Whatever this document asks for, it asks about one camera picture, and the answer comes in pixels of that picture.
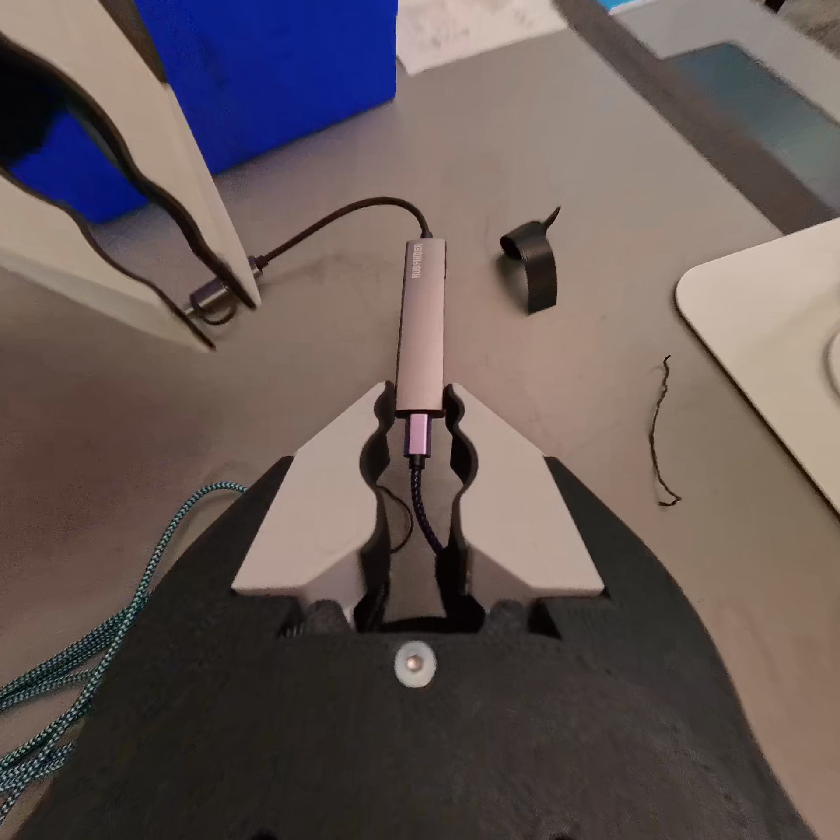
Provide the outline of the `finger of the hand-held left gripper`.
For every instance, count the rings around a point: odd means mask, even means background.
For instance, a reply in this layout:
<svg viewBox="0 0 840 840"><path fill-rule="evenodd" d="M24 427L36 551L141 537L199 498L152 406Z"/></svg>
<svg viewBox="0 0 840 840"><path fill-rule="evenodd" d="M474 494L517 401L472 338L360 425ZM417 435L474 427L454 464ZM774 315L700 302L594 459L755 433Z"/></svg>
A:
<svg viewBox="0 0 840 840"><path fill-rule="evenodd" d="M1 177L1 264L50 291L131 328L201 352L211 341L157 286L123 270L86 221Z"/></svg>
<svg viewBox="0 0 840 840"><path fill-rule="evenodd" d="M3 46L70 95L100 142L194 255L250 309L245 248L135 2L2 1Z"/></svg>

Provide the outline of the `white paper sheet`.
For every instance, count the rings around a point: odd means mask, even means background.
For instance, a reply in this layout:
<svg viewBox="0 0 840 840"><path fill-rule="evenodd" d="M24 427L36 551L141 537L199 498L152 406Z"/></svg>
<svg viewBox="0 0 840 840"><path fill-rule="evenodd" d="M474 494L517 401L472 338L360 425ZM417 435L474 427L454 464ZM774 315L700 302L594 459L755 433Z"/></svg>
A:
<svg viewBox="0 0 840 840"><path fill-rule="evenodd" d="M395 53L414 76L567 26L551 1L400 1Z"/></svg>

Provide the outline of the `white monitor base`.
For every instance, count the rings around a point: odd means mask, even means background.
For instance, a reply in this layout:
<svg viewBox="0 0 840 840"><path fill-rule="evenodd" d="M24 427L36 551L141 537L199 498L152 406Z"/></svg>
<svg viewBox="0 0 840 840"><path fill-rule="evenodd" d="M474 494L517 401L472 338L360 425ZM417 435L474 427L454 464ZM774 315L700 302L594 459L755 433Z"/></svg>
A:
<svg viewBox="0 0 840 840"><path fill-rule="evenodd" d="M688 270L675 303L838 511L839 220Z"/></svg>

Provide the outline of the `dark desk mat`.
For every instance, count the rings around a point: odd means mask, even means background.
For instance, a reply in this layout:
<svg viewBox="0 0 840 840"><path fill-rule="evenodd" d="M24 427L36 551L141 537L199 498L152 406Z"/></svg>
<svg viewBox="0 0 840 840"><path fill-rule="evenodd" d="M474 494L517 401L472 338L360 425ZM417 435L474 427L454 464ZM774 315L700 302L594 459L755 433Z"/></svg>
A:
<svg viewBox="0 0 840 840"><path fill-rule="evenodd" d="M714 165L784 235L838 218L838 118L738 43L664 63L703 102Z"/></svg>

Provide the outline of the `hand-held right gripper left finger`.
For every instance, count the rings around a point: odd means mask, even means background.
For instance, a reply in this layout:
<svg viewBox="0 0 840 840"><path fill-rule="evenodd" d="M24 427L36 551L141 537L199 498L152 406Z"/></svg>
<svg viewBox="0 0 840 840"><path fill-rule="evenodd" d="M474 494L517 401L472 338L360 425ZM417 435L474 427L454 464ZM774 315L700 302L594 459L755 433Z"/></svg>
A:
<svg viewBox="0 0 840 840"><path fill-rule="evenodd" d="M390 463L395 387L373 386L291 457L232 588L335 602L369 631L390 588L391 535L378 479Z"/></svg>

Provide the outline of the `blue box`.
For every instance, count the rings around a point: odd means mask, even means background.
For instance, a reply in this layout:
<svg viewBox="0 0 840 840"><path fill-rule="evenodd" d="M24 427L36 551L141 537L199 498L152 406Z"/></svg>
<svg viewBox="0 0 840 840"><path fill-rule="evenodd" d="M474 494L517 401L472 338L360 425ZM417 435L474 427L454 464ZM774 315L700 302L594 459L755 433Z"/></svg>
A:
<svg viewBox="0 0 840 840"><path fill-rule="evenodd" d="M134 4L214 175L395 96L397 2ZM93 224L148 202L63 102L9 171Z"/></svg>

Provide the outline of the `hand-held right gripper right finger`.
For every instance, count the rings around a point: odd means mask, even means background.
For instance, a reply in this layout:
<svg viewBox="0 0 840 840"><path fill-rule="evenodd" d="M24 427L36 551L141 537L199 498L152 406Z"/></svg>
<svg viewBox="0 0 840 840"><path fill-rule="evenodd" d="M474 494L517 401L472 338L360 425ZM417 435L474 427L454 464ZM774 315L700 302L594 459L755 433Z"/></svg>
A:
<svg viewBox="0 0 840 840"><path fill-rule="evenodd" d="M445 545L445 617L478 631L513 602L528 616L606 586L542 450L460 384L445 390L449 466L461 482Z"/></svg>

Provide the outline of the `long black thread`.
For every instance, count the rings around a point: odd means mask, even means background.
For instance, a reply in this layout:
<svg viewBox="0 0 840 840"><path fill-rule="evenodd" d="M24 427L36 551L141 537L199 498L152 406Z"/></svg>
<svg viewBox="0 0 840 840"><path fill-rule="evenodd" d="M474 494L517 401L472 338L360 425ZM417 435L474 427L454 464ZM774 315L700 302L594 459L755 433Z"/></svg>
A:
<svg viewBox="0 0 840 840"><path fill-rule="evenodd" d="M672 509L683 501L683 497L676 493L667 483L662 473L659 463L658 449L657 449L657 429L658 421L661 416L663 405L666 396L669 393L669 380L671 373L671 354L668 353L661 362L661 382L658 388L658 394L654 403L653 413L650 420L650 425L647 432L648 450L651 459L654 483L656 484L656 500L657 505L663 509Z"/></svg>

